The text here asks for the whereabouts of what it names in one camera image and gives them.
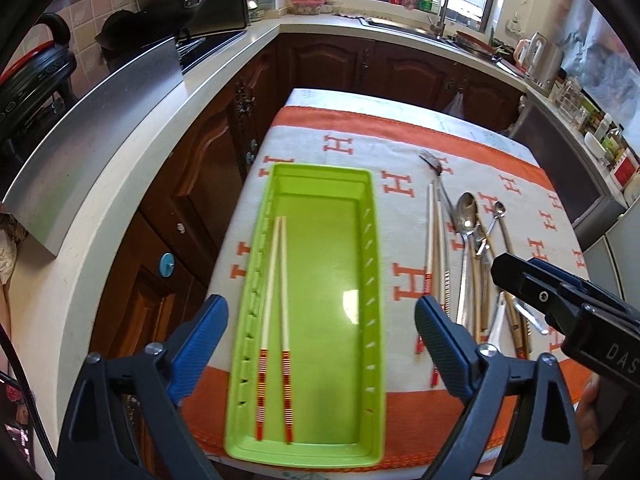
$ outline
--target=table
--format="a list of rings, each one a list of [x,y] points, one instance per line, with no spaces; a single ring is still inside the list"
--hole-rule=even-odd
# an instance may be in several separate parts
[[[449,117],[368,96],[296,89],[278,113],[244,184],[209,285],[229,305],[229,322],[209,365],[184,401],[182,414],[202,449],[214,460],[277,478],[321,480],[366,475],[367,478],[417,478],[432,462],[462,412],[442,382],[430,389],[432,362],[415,354],[414,305],[421,295],[426,237],[426,195],[434,173],[417,156],[428,148],[444,166],[442,179],[451,199],[472,192],[482,221],[501,200],[516,254],[538,256],[587,278],[577,239],[562,204],[530,151],[504,136]],[[366,168],[374,175],[386,353],[385,455],[372,470],[301,472],[249,464],[228,457],[223,449],[226,391],[236,322],[250,243],[262,192],[275,162],[305,162]],[[452,269],[451,304],[457,305],[462,244],[449,233]],[[504,251],[498,231],[497,253]],[[532,358],[551,351],[561,361],[574,402],[589,371],[559,350],[562,337],[532,334]],[[502,351],[513,356],[505,325]],[[495,456],[504,439],[513,403],[506,403],[489,442],[486,458]]]

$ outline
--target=large metal spoon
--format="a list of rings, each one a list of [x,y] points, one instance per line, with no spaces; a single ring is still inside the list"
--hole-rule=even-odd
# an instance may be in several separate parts
[[[478,204],[471,193],[463,193],[456,205],[456,220],[458,231],[464,240],[464,250],[462,251],[462,276],[460,277],[460,296],[458,298],[458,311],[456,312],[456,323],[463,323],[463,314],[466,300],[466,273],[471,251],[471,235],[476,230],[478,222]]]
[[[480,248],[476,252],[476,256],[481,256],[482,253],[484,253],[484,251],[486,250],[486,245],[488,243],[488,236],[491,234],[491,231],[494,229],[495,223],[498,221],[498,218],[503,218],[506,213],[507,213],[507,208],[504,206],[502,202],[500,202],[499,200],[494,202],[494,218],[491,220],[491,223],[489,224],[489,228],[486,230],[486,234],[484,236],[484,239],[482,240],[482,243],[480,244]]]

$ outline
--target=frying pan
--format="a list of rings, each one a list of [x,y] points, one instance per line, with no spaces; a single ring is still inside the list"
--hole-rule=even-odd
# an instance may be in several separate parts
[[[169,0],[140,12],[119,10],[104,22],[95,41],[105,50],[124,53],[186,32],[207,0]]]

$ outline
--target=metal bolt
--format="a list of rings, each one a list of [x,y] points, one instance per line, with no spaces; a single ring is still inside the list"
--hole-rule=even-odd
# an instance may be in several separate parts
[[[498,353],[498,349],[490,343],[482,343],[478,345],[480,353],[485,357],[493,357]]]
[[[542,362],[544,364],[547,364],[549,366],[553,366],[557,362],[556,358],[551,354],[540,354],[540,358],[542,359]]]
[[[145,346],[145,354],[158,355],[162,350],[164,350],[164,347],[162,343],[158,342],[149,343]]]
[[[98,352],[91,352],[87,357],[84,358],[84,362],[88,365],[95,365],[100,359],[101,357]]]

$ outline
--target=red-striped chopstick handle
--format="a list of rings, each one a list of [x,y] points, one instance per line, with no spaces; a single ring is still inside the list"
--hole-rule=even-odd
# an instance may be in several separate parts
[[[425,273],[424,275],[424,287],[422,288],[422,293],[427,296],[431,294],[431,288],[433,286],[433,275],[431,273]],[[418,340],[415,343],[415,353],[421,354],[424,352],[424,341],[418,334]]]
[[[293,407],[291,405],[291,360],[289,351],[282,351],[282,393],[284,395],[284,429],[287,442],[293,442]]]
[[[267,393],[267,350],[260,349],[258,360],[258,403],[255,407],[255,437],[262,440],[264,431],[264,398]]]

